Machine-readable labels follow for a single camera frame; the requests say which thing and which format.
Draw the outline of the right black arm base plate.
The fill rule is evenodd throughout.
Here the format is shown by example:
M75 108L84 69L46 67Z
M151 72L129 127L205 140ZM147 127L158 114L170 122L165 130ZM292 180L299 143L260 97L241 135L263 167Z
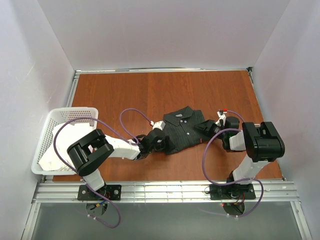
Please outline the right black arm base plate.
M255 200L256 194L252 184L232 184L227 186L217 186L210 184L208 190L211 200Z

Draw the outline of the dark pinstriped long sleeve shirt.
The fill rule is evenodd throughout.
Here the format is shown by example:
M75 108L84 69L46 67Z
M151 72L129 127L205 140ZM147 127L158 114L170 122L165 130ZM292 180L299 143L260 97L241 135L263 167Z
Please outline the dark pinstriped long sleeve shirt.
M163 115L165 123L163 132L168 137L163 152L172 155L184 149L207 142L211 138L197 131L194 126L205 121L201 110L186 106Z

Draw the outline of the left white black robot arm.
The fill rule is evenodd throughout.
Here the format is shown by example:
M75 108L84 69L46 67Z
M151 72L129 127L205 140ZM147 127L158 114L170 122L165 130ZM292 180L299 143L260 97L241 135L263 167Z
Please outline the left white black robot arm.
M139 141L124 141L105 135L101 129L95 129L76 141L67 149L77 174L83 177L91 190L98 191L105 187L99 171L100 165L107 158L142 160L153 152L163 152L169 147L169 136L159 128L154 128L147 135L138 135Z

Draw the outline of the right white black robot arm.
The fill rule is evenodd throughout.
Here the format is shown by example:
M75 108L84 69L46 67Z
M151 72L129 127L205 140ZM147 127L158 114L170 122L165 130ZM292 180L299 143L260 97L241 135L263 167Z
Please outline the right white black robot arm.
M272 122L240 122L228 117L219 123L207 120L194 126L196 131L210 138L205 150L215 139L222 141L222 147L228 152L246 152L239 166L228 176L226 183L209 180L207 194L212 200L256 198L253 181L262 168L285 154L285 144Z

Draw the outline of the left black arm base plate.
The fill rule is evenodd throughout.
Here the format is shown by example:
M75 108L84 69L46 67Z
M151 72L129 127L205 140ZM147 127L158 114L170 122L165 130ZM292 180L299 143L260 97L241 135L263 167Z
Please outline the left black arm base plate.
M96 190L96 192L111 201L118 201L121 199L122 186L119 184L109 184ZM78 189L78 201L98 201L104 200L102 197L96 195L86 185L81 185Z

